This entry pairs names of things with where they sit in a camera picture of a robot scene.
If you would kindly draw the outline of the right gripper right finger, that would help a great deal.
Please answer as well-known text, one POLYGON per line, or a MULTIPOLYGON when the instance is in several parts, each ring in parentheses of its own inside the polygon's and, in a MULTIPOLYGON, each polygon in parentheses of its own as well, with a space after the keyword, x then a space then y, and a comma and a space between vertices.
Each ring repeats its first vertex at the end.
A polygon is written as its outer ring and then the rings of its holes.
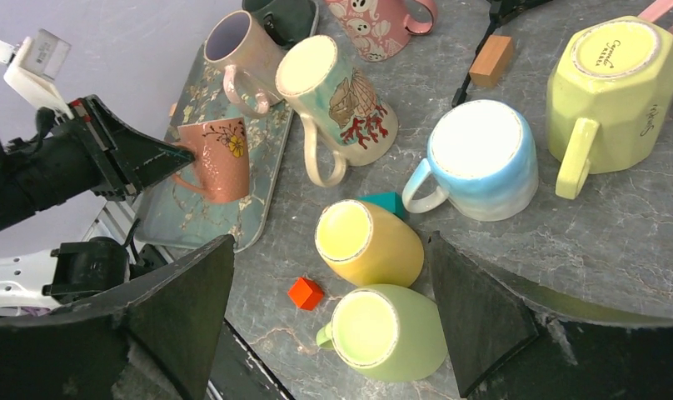
POLYGON ((673 399, 673 318, 557 292, 427 236, 427 265, 466 399, 673 399))

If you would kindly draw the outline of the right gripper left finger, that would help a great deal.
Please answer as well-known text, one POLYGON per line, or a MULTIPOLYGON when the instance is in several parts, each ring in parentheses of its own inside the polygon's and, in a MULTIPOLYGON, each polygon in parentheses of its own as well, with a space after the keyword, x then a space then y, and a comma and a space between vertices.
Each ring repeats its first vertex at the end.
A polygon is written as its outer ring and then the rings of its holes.
POLYGON ((0 319, 0 399, 201 399, 234 238, 49 314, 0 319))

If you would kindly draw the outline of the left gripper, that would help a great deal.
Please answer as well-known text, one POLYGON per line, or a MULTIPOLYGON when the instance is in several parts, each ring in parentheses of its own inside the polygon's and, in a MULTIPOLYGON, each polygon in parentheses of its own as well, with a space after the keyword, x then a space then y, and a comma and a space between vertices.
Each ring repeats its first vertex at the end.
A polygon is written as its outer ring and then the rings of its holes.
POLYGON ((123 122, 96 95, 68 104, 57 125, 70 130, 96 177, 90 191, 107 200, 134 198, 195 161, 183 147, 145 135, 123 122))

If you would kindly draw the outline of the salmon flower mug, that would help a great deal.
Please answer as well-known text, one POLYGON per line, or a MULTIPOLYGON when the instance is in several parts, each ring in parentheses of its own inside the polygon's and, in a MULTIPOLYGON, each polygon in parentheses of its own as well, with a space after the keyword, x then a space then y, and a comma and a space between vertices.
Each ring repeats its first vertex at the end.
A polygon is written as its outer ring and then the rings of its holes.
POLYGON ((172 175, 175 184, 202 195, 210 203, 231 203, 250 193, 250 162, 243 117, 181 125, 175 144, 189 150, 199 184, 172 175))

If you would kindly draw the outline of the iridescent pink mug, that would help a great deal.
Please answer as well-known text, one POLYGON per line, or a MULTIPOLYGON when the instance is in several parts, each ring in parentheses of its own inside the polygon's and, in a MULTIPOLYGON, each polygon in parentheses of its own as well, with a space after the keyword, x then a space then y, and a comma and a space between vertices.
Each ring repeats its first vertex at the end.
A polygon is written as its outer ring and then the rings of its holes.
POLYGON ((223 72, 227 98, 245 116, 263 118, 283 100, 277 67, 285 52, 262 25, 243 10, 226 15, 209 33, 204 58, 223 72))

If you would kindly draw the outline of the dark green mug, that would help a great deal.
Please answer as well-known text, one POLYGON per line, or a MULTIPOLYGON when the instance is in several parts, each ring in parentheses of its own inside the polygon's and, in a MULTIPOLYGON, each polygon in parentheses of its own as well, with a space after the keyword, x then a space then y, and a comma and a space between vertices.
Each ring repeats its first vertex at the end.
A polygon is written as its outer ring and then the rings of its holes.
POLYGON ((285 50, 310 36, 317 16, 317 5, 310 0, 243 0, 242 8, 285 50))

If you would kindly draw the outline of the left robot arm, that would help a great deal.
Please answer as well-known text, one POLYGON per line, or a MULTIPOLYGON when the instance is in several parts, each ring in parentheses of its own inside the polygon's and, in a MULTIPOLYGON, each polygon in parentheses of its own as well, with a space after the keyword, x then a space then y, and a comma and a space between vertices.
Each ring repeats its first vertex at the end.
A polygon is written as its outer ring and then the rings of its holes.
POLYGON ((83 193, 135 198, 195 159, 128 126, 95 95, 69 107, 66 117, 41 107, 31 139, 0 141, 0 319, 40 316, 126 282, 130 240, 64 237, 86 223, 63 205, 83 193), (54 207, 60 213, 44 217, 54 207))

